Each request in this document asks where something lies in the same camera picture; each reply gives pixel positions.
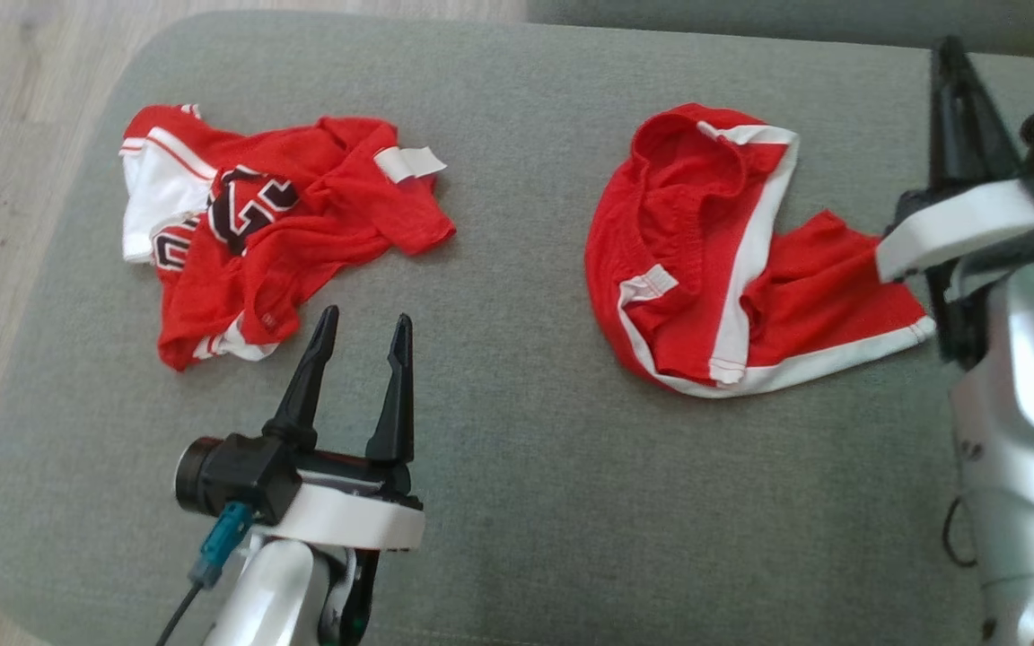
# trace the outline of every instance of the gray fabric surface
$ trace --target gray fabric surface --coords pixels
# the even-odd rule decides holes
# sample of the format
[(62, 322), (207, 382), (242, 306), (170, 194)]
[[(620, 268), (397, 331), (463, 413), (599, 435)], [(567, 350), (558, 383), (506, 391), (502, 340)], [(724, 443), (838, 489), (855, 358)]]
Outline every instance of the gray fabric surface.
[[(1034, 61), (977, 57), (1006, 118)], [(398, 123), (449, 164), (459, 234), (345, 271), (320, 444), (360, 452), (413, 315), (424, 547), (385, 557), (368, 643), (972, 643), (976, 581), (940, 552), (955, 475), (931, 346), (768, 396), (703, 401), (624, 371), (592, 320), (589, 218), (630, 136), (686, 101), (801, 135), (780, 225), (879, 232), (926, 167), (927, 55), (542, 25), (213, 13), (132, 62), (66, 205), (0, 407), (0, 606), (58, 646), (151, 643), (209, 528), (172, 498), (202, 434), (260, 429), (308, 332), (175, 375), (160, 289), (120, 260), (116, 154), (147, 103), (215, 126)], [(219, 591), (190, 610), (197, 643)]]
[(931, 48), (1034, 57), (1034, 0), (528, 0), (544, 24)]

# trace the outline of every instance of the white stripe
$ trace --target white stripe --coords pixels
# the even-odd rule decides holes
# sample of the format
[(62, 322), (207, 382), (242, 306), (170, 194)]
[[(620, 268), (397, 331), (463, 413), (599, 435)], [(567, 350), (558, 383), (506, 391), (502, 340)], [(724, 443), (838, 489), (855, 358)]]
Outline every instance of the white stripe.
[(119, 150), (119, 155), (133, 155), (140, 153), (143, 147), (146, 145), (146, 140), (143, 136), (126, 136), (122, 140), (122, 147), (124, 150)]
[(750, 320), (739, 298), (748, 283), (764, 273), (768, 263), (768, 247), (772, 245), (772, 222), (776, 221), (780, 203), (785, 198), (788, 181), (796, 168), (799, 136), (791, 130), (776, 126), (736, 126), (729, 130), (716, 130), (706, 122), (698, 122), (701, 132), (710, 136), (724, 136), (738, 146), (748, 144), (781, 144), (787, 146), (780, 163), (765, 180), (760, 189), (756, 208), (744, 226), (741, 241), (736, 247), (736, 256), (729, 277), (729, 290), (721, 311), (721, 327), (709, 359), (709, 376), (721, 384), (738, 383), (748, 365), (748, 344), (750, 344)]
[(161, 147), (165, 150), (174, 153), (178, 156), (178, 159), (184, 160), (186, 165), (192, 167), (197, 175), (204, 180), (214, 181), (214, 176), (217, 174), (217, 168), (205, 162), (197, 156), (196, 153), (189, 150), (189, 146), (186, 146), (177, 136), (170, 133), (163, 127), (154, 127), (146, 136), (147, 140), (156, 140), (156, 142), (161, 143)]
[(693, 397), (723, 399), (801, 384), (804, 381), (816, 379), (816, 377), (830, 375), (830, 373), (844, 371), (846, 368), (854, 367), (854, 365), (865, 364), (902, 349), (914, 347), (931, 337), (933, 332), (936, 332), (936, 324), (933, 322), (932, 318), (924, 316), (912, 326), (885, 332), (883, 335), (810, 351), (808, 355), (789, 357), (777, 365), (750, 367), (743, 371), (743, 375), (734, 384), (716, 386), (714, 388), (714, 386), (701, 384), (697, 381), (658, 373), (657, 364), (653, 364), (652, 351), (649, 350), (648, 343), (644, 342), (640, 330), (633, 326), (628, 312), (625, 311), (625, 307), (629, 306), (629, 303), (642, 303), (661, 298), (665, 291), (676, 285), (676, 278), (673, 278), (663, 267), (657, 265), (649, 269), (648, 273), (637, 275), (620, 283), (620, 299), (616, 303), (616, 314), (620, 317), (625, 334), (629, 335), (633, 356), (643, 365), (649, 375), (661, 383), (668, 384), (674, 391)]
[(193, 348), (193, 359), (201, 361), (202, 359), (209, 359), (213, 357), (210, 352), (206, 351), (206, 348), (210, 345), (209, 337), (202, 337), (202, 340), (197, 342), (197, 347)]

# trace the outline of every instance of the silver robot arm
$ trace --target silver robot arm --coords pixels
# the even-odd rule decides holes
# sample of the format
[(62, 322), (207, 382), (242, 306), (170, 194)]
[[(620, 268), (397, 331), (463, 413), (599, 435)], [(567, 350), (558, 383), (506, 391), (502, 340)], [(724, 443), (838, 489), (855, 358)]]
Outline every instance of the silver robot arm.
[[(303, 473), (303, 485), (282, 522), (255, 525), (234, 593), (206, 637), (206, 646), (318, 646), (356, 643), (364, 615), (345, 606), (361, 578), (362, 554), (420, 547), (425, 514), (414, 507), (345, 491), (341, 483)], [(343, 622), (352, 626), (348, 639)]]
[(951, 392), (956, 458), (984, 643), (1034, 646), (1034, 263), (987, 300), (987, 352)]
[[(1018, 158), (959, 40), (933, 52), (930, 187), (908, 192), (877, 250), (883, 281), (924, 274), (944, 360), (961, 496), (953, 561), (976, 565), (982, 646), (1034, 646), (1034, 116)], [(976, 558), (950, 551), (956, 504)]]

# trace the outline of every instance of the white plastic part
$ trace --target white plastic part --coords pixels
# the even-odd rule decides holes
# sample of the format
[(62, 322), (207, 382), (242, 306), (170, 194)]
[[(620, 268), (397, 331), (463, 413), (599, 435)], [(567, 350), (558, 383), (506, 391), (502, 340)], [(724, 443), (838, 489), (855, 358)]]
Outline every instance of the white plastic part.
[(282, 522), (274, 527), (254, 525), (251, 531), (302, 541), (313, 548), (414, 549), (422, 544), (425, 514), (303, 482)]
[(877, 273), (894, 281), (1033, 228), (1034, 199), (1021, 181), (995, 181), (902, 221), (877, 247)]
[(316, 646), (329, 589), (323, 556), (298, 541), (272, 541), (250, 557), (205, 646)]
[(353, 592), (354, 582), (357, 581), (357, 552), (346, 548), (344, 555), (345, 576), (340, 581), (332, 582), (330, 595), (325, 597), (325, 609), (322, 609), (321, 625), (327, 633), (318, 635), (327, 639), (327, 643), (341, 642), (341, 614), (345, 611), (345, 603), (349, 601), (349, 592)]

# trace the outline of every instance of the blue connector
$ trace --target blue connector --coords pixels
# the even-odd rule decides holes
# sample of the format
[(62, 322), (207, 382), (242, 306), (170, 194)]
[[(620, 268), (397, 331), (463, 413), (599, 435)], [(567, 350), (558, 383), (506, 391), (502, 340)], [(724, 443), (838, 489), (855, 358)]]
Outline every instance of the blue connector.
[(230, 502), (221, 510), (218, 522), (202, 544), (201, 556), (189, 568), (189, 581), (193, 585), (202, 585), (205, 589), (214, 587), (221, 578), (221, 568), (225, 567), (230, 555), (234, 554), (242, 540), (246, 539), (250, 525), (254, 524), (254, 511), (248, 504)]

